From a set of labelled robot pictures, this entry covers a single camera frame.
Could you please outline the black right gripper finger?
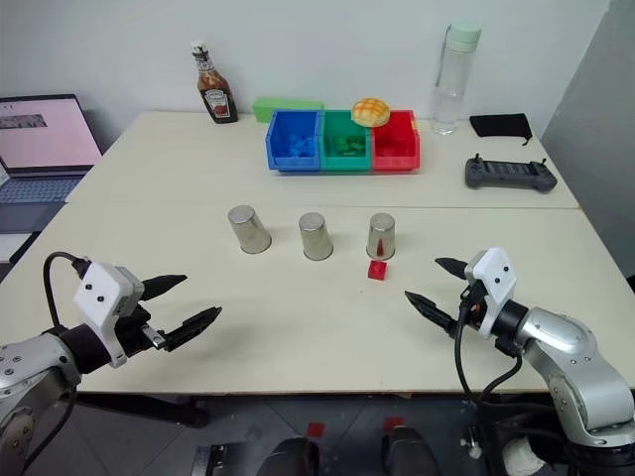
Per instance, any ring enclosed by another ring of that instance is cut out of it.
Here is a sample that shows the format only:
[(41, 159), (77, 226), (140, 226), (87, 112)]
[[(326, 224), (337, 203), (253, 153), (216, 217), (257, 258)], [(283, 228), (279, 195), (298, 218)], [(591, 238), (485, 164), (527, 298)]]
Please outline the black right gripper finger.
[(449, 257), (436, 258), (435, 262), (452, 276), (455, 276), (463, 281), (467, 280), (465, 273), (467, 268), (466, 262)]
[(440, 327), (450, 338), (455, 339), (458, 328), (458, 321), (456, 319), (439, 309), (437, 305), (427, 297), (408, 291), (405, 291), (405, 296), (420, 315)]

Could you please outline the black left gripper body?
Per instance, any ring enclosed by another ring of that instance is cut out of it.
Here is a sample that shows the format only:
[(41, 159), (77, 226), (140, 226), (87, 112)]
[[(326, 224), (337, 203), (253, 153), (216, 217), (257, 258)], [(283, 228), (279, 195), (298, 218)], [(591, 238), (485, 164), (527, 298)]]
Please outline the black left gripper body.
[(126, 357), (132, 357), (150, 348), (163, 349), (165, 335), (149, 325), (151, 314), (137, 304), (128, 316), (120, 317), (115, 324), (115, 335)]

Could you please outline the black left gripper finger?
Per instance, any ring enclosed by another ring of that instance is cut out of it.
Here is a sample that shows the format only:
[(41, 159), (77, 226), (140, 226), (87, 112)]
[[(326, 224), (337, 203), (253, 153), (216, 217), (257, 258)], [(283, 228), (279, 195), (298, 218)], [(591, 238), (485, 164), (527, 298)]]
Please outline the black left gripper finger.
[(188, 278), (187, 275), (161, 275), (142, 282), (141, 301), (157, 298), (179, 285)]
[(172, 352), (196, 338), (216, 321), (221, 312), (222, 308), (220, 306), (205, 309), (185, 320), (175, 330), (164, 333), (165, 345), (163, 349)]

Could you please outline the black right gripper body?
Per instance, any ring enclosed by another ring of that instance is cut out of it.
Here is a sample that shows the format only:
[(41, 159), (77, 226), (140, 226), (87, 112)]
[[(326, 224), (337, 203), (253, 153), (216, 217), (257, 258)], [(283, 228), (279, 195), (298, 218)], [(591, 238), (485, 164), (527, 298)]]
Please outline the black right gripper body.
[(479, 330), (487, 311), (485, 297), (487, 289), (484, 283), (476, 280), (460, 295), (457, 332), (462, 332), (468, 326)]

